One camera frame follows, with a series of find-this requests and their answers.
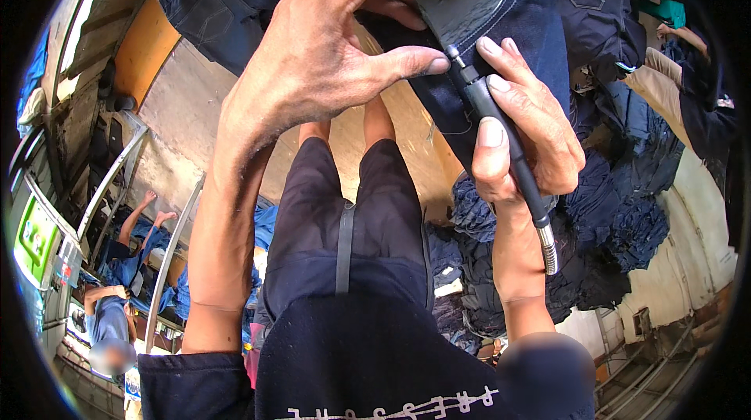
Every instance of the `wall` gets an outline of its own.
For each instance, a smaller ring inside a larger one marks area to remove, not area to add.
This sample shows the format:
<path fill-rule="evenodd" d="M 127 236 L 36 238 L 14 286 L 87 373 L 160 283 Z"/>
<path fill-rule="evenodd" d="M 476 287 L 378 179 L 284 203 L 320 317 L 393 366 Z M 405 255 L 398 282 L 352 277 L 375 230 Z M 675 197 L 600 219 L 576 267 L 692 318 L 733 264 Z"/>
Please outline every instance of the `wall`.
<path fill-rule="evenodd" d="M 671 230 L 649 268 L 629 273 L 632 292 L 618 306 L 626 343 L 642 340 L 633 323 L 642 308 L 650 308 L 652 327 L 670 324 L 712 302 L 735 271 L 725 202 L 693 152 L 683 152 L 674 185 L 659 199 Z"/>

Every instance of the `worker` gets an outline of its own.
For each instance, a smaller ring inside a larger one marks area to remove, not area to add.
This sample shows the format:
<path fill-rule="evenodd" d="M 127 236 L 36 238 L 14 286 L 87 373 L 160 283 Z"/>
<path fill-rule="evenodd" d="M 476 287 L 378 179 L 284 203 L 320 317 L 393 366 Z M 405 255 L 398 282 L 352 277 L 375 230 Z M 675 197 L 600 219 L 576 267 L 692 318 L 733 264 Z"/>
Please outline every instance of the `worker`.
<path fill-rule="evenodd" d="M 93 347 L 101 340 L 119 339 L 125 340 L 131 345 L 136 340 L 135 309 L 128 302 L 131 297 L 131 289 L 126 286 L 133 280 L 136 272 L 143 262 L 147 262 L 149 253 L 154 244 L 162 237 L 159 228 L 164 221 L 177 217 L 174 212 L 164 213 L 159 211 L 154 221 L 154 226 L 149 229 L 144 243 L 140 246 L 135 256 L 131 256 L 130 239 L 131 233 L 138 221 L 138 217 L 145 208 L 156 199 L 154 191 L 145 193 L 144 199 L 133 210 L 126 221 L 122 224 L 117 241 L 110 245 L 108 252 L 108 275 L 113 275 L 120 285 L 91 288 L 83 296 L 84 326 L 89 334 L 89 343 Z M 119 366 L 119 358 L 113 350 L 107 350 L 105 360 L 112 359 L 112 366 Z"/>
<path fill-rule="evenodd" d="M 510 346 L 497 370 L 444 339 L 426 307 L 433 283 L 418 197 L 389 129 L 367 140 L 357 202 L 341 198 L 326 121 L 450 66 L 426 47 L 364 54 L 352 18 L 363 1 L 280 0 L 223 101 L 189 249 L 182 354 L 139 356 L 144 417 L 594 418 L 593 360 L 555 333 L 540 243 L 499 121 L 482 119 L 473 160 L 499 223 L 493 280 Z M 477 50 L 502 75 L 489 77 L 490 91 L 523 133 L 541 192 L 574 190 L 584 153 L 556 99 L 514 41 L 482 37 Z M 239 328 L 253 212 L 275 141 L 301 124 L 269 250 L 261 304 L 272 325 L 252 388 Z"/>

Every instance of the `wooden floor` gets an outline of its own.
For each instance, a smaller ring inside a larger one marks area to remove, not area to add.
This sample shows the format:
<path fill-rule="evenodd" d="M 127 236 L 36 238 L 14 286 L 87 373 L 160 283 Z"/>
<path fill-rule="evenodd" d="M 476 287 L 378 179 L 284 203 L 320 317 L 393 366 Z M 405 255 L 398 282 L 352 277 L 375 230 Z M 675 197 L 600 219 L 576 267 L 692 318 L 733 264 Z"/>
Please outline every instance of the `wooden floor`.
<path fill-rule="evenodd" d="M 138 115 L 151 127 L 160 143 L 205 171 L 216 141 L 221 101 L 236 79 L 182 40 L 164 62 Z M 390 87 L 382 97 L 393 119 L 397 143 L 415 181 L 420 202 L 427 207 L 427 218 L 445 218 L 447 206 L 451 204 L 450 187 L 433 149 L 427 112 L 406 81 Z M 357 194 L 358 165 L 365 147 L 362 121 L 363 108 L 355 107 L 333 119 L 331 128 L 331 150 L 340 173 L 343 196 L 351 200 Z M 282 194 L 287 172 L 299 147 L 297 130 L 294 128 L 279 139 L 261 185 L 261 195 L 275 203 Z M 156 168 L 161 168 L 161 174 L 155 173 Z M 172 167 L 166 161 L 152 165 L 149 167 L 151 187 L 168 196 L 188 196 L 195 173 L 184 169 Z M 168 208 L 179 210 L 184 204 L 170 205 Z"/>

